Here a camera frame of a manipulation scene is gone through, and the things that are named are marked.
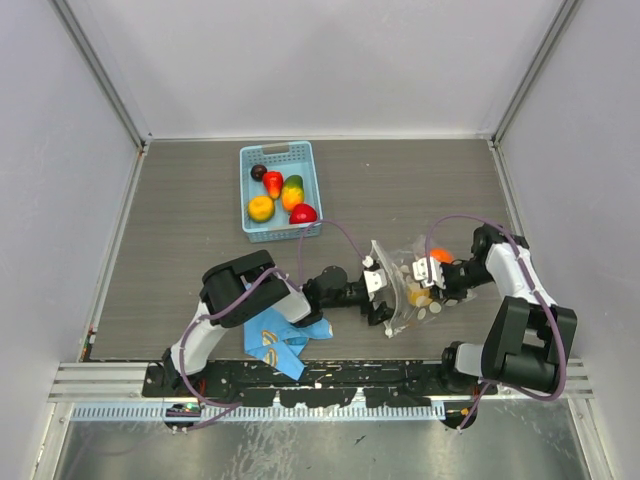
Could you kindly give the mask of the bright orange fake ball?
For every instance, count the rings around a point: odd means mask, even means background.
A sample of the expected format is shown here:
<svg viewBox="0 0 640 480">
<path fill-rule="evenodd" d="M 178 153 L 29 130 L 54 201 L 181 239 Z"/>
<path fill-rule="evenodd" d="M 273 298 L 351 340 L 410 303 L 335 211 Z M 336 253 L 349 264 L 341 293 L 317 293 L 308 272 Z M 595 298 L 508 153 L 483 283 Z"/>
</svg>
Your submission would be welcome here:
<svg viewBox="0 0 640 480">
<path fill-rule="evenodd" d="M 452 264 L 455 260 L 454 255 L 449 250 L 439 247 L 432 248 L 430 250 L 430 256 L 444 264 Z"/>
</svg>

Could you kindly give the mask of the small orange fake tangerine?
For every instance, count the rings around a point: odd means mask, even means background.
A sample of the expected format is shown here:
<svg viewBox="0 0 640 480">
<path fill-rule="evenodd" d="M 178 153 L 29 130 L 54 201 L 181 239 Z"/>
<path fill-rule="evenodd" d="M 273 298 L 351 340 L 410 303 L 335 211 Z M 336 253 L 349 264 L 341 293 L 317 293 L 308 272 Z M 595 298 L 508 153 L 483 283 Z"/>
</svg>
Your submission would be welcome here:
<svg viewBox="0 0 640 480">
<path fill-rule="evenodd" d="M 426 307 L 432 301 L 429 289 L 410 287 L 407 291 L 408 302 L 413 307 Z"/>
</svg>

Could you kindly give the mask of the clear polka dot zip bag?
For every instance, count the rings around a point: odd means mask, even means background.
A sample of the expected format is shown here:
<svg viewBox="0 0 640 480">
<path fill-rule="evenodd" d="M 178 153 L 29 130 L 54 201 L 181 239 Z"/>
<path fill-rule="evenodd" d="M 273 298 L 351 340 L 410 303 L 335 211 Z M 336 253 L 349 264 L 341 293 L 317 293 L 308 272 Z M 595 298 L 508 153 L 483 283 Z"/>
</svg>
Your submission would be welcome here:
<svg viewBox="0 0 640 480">
<path fill-rule="evenodd" d="M 432 283 L 426 278 L 427 265 L 440 266 L 437 259 L 419 258 L 406 250 L 388 252 L 376 240 L 371 242 L 370 253 L 362 265 L 370 306 L 367 319 L 373 325 L 383 325 L 388 338 L 421 323 L 430 323 L 477 297 L 472 291 L 446 295 L 439 273 L 433 274 Z"/>
</svg>

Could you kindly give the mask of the red fake apple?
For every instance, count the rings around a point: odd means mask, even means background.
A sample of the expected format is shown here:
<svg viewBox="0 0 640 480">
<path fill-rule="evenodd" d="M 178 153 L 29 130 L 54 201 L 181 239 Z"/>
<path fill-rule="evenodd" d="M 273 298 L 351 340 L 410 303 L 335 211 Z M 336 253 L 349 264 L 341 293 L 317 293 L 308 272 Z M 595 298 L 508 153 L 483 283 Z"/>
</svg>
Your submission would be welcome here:
<svg viewBox="0 0 640 480">
<path fill-rule="evenodd" d="M 295 205 L 289 215 L 290 225 L 313 223 L 317 220 L 317 211 L 307 203 L 299 203 Z"/>
</svg>

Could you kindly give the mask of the orange fake fruit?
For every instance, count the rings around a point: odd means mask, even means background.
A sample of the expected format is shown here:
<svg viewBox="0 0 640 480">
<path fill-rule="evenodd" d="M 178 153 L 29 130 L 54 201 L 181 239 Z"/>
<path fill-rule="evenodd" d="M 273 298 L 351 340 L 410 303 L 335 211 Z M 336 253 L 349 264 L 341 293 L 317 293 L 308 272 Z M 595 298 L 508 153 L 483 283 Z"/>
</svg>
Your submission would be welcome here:
<svg viewBox="0 0 640 480">
<path fill-rule="evenodd" d="M 300 175 L 291 175 L 284 180 L 280 200 L 288 213 L 305 201 L 304 180 Z"/>
</svg>

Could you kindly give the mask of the yellow fake lemon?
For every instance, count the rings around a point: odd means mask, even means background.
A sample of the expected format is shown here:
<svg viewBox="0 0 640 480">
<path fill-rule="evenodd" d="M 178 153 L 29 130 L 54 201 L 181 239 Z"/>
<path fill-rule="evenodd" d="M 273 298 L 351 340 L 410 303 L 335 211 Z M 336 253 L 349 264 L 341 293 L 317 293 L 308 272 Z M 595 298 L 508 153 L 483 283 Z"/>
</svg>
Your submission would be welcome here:
<svg viewBox="0 0 640 480">
<path fill-rule="evenodd" d="M 247 213 L 253 222 L 268 222 L 275 214 L 275 202 L 269 196 L 256 196 L 249 201 Z"/>
</svg>

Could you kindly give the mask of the red fake strawberry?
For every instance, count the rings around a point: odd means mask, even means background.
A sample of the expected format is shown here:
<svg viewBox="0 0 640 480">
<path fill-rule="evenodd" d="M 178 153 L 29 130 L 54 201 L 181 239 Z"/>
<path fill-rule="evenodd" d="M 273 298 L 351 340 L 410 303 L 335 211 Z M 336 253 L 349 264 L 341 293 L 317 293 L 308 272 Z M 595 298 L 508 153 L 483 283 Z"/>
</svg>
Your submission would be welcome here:
<svg viewBox="0 0 640 480">
<path fill-rule="evenodd" d="M 262 178 L 266 193 L 272 200 L 277 200 L 281 196 L 284 178 L 278 171 L 270 170 Z"/>
</svg>

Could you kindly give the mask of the dark purple fake plum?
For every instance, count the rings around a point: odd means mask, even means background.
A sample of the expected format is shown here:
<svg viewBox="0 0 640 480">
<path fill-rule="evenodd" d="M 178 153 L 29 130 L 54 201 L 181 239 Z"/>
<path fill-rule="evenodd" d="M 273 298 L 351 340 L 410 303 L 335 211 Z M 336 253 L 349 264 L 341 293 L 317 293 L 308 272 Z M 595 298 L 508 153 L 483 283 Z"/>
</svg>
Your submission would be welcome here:
<svg viewBox="0 0 640 480">
<path fill-rule="evenodd" d="M 250 176 L 254 181 L 260 182 L 268 169 L 262 164 L 254 165 L 250 170 Z"/>
</svg>

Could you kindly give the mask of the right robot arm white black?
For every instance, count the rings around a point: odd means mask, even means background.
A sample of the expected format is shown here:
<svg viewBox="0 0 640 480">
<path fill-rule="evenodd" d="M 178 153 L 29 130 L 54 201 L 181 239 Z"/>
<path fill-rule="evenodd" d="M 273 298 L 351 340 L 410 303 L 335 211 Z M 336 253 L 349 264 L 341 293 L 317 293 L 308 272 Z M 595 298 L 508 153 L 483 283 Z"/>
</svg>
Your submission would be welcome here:
<svg viewBox="0 0 640 480">
<path fill-rule="evenodd" d="M 459 394 L 479 380 L 544 398 L 563 389 L 577 316 L 542 286 L 526 239 L 488 223 L 473 233 L 471 258 L 433 264 L 433 289 L 442 301 L 462 302 L 493 283 L 502 297 L 483 344 L 455 341 L 445 348 L 438 379 Z"/>
</svg>

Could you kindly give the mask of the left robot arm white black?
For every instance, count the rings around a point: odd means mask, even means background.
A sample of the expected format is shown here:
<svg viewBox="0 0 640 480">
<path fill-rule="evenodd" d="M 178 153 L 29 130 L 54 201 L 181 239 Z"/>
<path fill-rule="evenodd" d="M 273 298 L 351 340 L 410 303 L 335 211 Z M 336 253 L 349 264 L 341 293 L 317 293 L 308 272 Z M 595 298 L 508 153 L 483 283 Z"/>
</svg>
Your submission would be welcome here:
<svg viewBox="0 0 640 480">
<path fill-rule="evenodd" d="M 387 272 L 370 256 L 362 263 L 356 281 L 349 281 L 344 269 L 329 266 L 301 285 L 266 250 L 209 269 L 192 321 L 163 354 L 165 385 L 178 396 L 194 393 L 210 354 L 236 327 L 244 331 L 248 355 L 299 380 L 301 351 L 311 340 L 333 336 L 326 310 L 356 307 L 371 326 L 393 318 L 395 305 L 385 297 L 393 291 Z"/>
</svg>

